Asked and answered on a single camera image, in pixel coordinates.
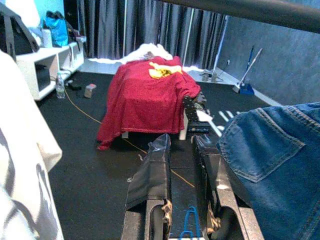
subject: water bottle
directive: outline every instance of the water bottle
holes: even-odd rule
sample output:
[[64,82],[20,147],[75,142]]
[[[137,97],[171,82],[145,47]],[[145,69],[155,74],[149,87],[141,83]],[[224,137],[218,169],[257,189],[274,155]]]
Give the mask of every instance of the water bottle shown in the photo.
[[64,99],[66,97],[65,84],[60,72],[58,72],[58,75],[56,77],[55,90],[56,90],[56,97],[58,99]]

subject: red blanket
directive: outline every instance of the red blanket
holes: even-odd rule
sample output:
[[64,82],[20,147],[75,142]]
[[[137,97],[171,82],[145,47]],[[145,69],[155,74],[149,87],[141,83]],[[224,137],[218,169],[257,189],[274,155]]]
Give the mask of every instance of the red blanket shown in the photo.
[[177,134],[184,129],[184,96],[196,97],[200,87],[187,73],[150,77],[149,62],[159,65],[181,65],[180,58],[133,61],[119,67],[107,93],[107,113],[97,140],[98,149],[109,148],[114,138],[124,132]]

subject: white shelf unit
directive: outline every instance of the white shelf unit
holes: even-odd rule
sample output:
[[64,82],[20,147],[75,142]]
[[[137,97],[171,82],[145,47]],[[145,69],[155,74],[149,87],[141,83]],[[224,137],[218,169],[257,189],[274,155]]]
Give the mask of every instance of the white shelf unit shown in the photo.
[[[61,72],[62,79],[66,80],[84,63],[84,42],[78,41],[78,44],[72,42],[63,47],[41,47],[37,52],[16,56],[16,64],[24,75],[34,100],[42,100],[55,89],[56,82],[52,77],[56,78],[58,72]],[[39,91],[35,64],[46,66],[50,73],[50,85],[41,91]]]

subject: blue bag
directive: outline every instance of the blue bag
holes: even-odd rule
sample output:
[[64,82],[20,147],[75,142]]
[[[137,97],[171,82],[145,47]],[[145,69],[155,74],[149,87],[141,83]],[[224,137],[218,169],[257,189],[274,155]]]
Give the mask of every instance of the blue bag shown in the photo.
[[67,22],[63,15],[56,11],[47,11],[45,26],[51,30],[52,45],[54,47],[67,46],[69,43]]

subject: bed leg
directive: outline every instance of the bed leg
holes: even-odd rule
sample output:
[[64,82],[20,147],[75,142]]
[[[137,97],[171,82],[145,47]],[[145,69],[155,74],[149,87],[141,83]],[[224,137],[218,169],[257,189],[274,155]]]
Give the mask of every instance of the bed leg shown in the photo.
[[183,111],[183,125],[184,125],[184,129],[180,131],[179,140],[186,140],[187,138],[188,118],[186,115],[186,110]]
[[128,139],[129,138],[129,132],[128,131],[125,131],[124,133],[122,133],[122,136],[121,136],[123,139]]

